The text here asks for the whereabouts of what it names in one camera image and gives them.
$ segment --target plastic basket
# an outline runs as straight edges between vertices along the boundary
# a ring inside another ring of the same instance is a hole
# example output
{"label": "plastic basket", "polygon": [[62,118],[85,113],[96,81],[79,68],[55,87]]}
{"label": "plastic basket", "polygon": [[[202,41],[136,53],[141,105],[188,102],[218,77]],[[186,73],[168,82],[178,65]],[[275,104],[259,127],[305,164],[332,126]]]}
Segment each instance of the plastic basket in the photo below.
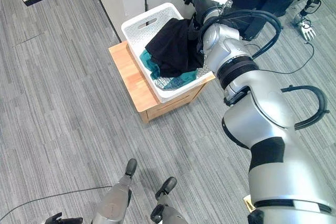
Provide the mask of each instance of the plastic basket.
{"label": "plastic basket", "polygon": [[159,30],[171,19],[182,19],[183,17],[171,3],[165,3],[155,7],[143,14],[140,14],[121,25],[121,30],[124,33],[131,52],[140,66],[148,83],[152,87],[158,100],[165,103],[175,97],[187,92],[202,83],[207,77],[211,76],[211,72],[200,76],[196,80],[184,85],[176,90],[164,91],[158,88],[151,78],[151,72],[143,65],[140,60],[140,55],[144,51],[148,42],[159,32]]}

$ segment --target black cable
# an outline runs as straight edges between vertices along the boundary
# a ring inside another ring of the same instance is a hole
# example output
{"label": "black cable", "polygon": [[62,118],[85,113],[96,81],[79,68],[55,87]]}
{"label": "black cable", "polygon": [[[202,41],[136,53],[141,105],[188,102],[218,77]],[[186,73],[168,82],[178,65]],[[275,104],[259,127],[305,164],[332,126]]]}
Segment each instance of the black cable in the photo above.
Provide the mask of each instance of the black cable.
{"label": "black cable", "polygon": [[8,213],[6,213],[4,216],[1,217],[0,221],[2,221],[7,215],[9,215],[11,212],[13,212],[15,209],[19,208],[19,207],[22,207],[26,204],[29,204],[29,203],[32,203],[32,202],[35,202],[35,201],[39,201],[39,200],[42,200],[42,199],[48,199],[48,198],[52,198],[52,197],[56,197],[56,196],[61,196],[61,195],[65,195],[65,194],[73,194],[73,193],[78,193],[80,191],[90,191],[90,190],[95,190],[95,189],[102,189],[102,188],[111,188],[112,186],[99,186],[99,187],[92,187],[92,188],[88,188],[88,189],[82,189],[82,190],[76,190],[76,191],[69,191],[67,193],[62,193],[62,194],[55,194],[55,195],[50,195],[50,196],[46,196],[46,197],[43,197],[43,198],[39,198],[39,199],[33,199],[31,201],[28,201],[26,203],[23,203],[17,207],[14,207],[12,210],[10,210]]}
{"label": "black cable", "polygon": [[228,14],[224,14],[222,16],[209,18],[199,31],[197,50],[200,51],[203,47],[203,35],[211,25],[213,25],[214,23],[228,22],[232,19],[239,19],[244,17],[262,18],[266,22],[270,23],[276,31],[276,34],[273,36],[273,38],[259,51],[252,55],[253,59],[259,57],[261,54],[266,52],[275,44],[280,36],[280,32],[282,29],[281,22],[275,15],[262,10],[237,10]]}
{"label": "black cable", "polygon": [[266,71],[266,72],[272,72],[272,73],[279,73],[279,74],[292,74],[292,73],[295,73],[295,72],[297,72],[297,71],[299,71],[299,70],[301,70],[302,68],[304,68],[304,66],[313,58],[313,56],[314,56],[314,54],[315,54],[315,48],[314,48],[314,46],[311,44],[311,43],[309,43],[309,42],[306,42],[305,44],[308,44],[308,45],[310,45],[311,46],[311,48],[313,49],[312,50],[312,54],[311,54],[311,56],[309,57],[309,59],[300,67],[300,68],[298,68],[297,70],[295,70],[295,71],[292,71],[292,72],[289,72],[289,73],[285,73],[285,72],[278,72],[278,71],[273,71],[273,70],[267,70],[267,69],[260,69],[260,71]]}

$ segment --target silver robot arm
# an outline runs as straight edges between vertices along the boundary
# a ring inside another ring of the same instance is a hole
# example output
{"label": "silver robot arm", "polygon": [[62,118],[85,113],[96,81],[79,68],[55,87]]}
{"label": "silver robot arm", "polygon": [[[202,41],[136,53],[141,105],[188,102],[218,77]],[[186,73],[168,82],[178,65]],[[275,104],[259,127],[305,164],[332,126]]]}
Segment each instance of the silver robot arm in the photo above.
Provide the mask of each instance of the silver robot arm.
{"label": "silver robot arm", "polygon": [[[208,9],[203,22],[214,15]],[[252,153],[249,187],[257,210],[249,223],[336,223],[336,203],[321,170],[298,142],[281,87],[259,70],[239,32],[212,24],[203,35],[203,51],[230,106],[223,129]]]}

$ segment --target wooden stool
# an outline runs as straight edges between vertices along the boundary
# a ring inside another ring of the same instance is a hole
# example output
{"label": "wooden stool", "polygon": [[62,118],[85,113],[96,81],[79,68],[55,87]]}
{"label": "wooden stool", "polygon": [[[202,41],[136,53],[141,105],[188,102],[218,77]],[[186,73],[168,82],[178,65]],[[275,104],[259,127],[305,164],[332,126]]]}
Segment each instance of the wooden stool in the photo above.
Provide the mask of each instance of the wooden stool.
{"label": "wooden stool", "polygon": [[195,100],[204,86],[215,78],[211,75],[193,89],[171,101],[161,103],[132,56],[127,41],[110,47],[109,51],[144,123]]}

